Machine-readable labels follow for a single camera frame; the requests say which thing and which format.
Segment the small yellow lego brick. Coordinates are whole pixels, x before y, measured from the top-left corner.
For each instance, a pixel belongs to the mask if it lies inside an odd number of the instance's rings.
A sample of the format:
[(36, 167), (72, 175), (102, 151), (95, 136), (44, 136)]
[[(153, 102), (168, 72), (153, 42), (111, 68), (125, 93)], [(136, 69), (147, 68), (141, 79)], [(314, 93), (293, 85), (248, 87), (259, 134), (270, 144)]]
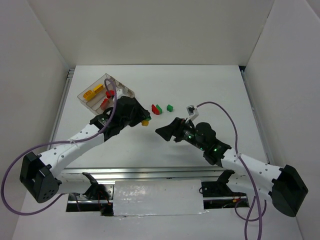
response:
[(146, 121), (146, 120), (144, 120), (144, 121), (141, 122), (141, 124), (142, 124), (142, 126), (148, 126), (148, 125), (149, 125), (149, 122)]

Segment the red rectangular lego brick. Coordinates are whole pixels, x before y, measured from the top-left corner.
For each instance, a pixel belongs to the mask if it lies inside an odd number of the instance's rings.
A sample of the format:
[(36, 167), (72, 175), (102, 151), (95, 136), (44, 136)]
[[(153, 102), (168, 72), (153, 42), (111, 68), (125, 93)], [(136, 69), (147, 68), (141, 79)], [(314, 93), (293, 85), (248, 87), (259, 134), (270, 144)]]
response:
[(108, 98), (105, 98), (102, 103), (100, 104), (100, 109), (102, 111), (104, 111), (105, 109), (108, 108), (108, 105), (109, 105), (109, 99)]

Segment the red rounded lego brick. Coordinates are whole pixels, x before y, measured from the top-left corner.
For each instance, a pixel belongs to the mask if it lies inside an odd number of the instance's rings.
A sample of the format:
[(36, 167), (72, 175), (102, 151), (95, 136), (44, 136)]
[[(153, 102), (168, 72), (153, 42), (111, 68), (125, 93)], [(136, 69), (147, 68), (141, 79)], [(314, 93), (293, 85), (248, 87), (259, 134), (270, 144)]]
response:
[(113, 90), (107, 90), (105, 92), (105, 95), (106, 95), (107, 99), (110, 99), (110, 98), (113, 98), (115, 96), (115, 92)]

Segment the yellow rectangular lego brick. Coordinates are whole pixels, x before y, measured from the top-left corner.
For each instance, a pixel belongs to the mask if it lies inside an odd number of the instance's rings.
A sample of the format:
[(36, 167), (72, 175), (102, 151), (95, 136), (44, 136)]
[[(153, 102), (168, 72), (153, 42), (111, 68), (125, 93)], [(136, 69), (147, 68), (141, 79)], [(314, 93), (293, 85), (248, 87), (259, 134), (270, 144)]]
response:
[(104, 85), (103, 84), (98, 84), (93, 88), (93, 92), (97, 95), (98, 93), (100, 93), (102, 90), (104, 89)]

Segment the yellow rounded lego brick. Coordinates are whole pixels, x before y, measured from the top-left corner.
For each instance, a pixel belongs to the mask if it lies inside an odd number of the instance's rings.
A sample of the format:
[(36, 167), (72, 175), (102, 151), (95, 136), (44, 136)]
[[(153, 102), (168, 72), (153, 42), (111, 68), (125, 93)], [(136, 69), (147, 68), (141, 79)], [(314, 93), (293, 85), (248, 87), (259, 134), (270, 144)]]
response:
[(92, 98), (94, 98), (96, 96), (96, 93), (92, 90), (88, 90), (87, 92), (85, 92), (83, 94), (83, 98), (86, 100), (86, 101), (90, 101)]

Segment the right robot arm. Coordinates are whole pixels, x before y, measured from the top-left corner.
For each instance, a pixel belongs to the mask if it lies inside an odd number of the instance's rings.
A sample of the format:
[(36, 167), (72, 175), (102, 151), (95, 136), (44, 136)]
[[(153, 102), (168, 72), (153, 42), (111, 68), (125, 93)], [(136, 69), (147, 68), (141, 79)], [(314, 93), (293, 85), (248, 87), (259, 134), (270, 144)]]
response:
[(252, 176), (255, 184), (262, 184), (273, 206), (288, 217), (295, 217), (309, 190), (291, 165), (284, 167), (263, 163), (245, 154), (237, 153), (230, 145), (216, 137), (207, 122), (193, 125), (176, 117), (169, 125), (155, 131), (165, 141), (186, 141), (203, 152), (210, 165), (231, 170), (239, 175)]

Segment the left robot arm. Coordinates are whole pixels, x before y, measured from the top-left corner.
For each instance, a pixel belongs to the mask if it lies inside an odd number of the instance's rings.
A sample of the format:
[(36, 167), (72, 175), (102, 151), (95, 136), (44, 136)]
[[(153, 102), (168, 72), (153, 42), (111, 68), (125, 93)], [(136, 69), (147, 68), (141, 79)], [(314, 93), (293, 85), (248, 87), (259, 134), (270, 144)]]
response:
[(136, 98), (122, 96), (114, 107), (96, 115), (70, 140), (38, 155), (32, 151), (27, 153), (22, 160), (20, 181), (37, 203), (44, 203), (58, 193), (62, 184), (58, 175), (70, 163), (118, 135), (125, 127), (134, 127), (149, 118), (150, 112)]

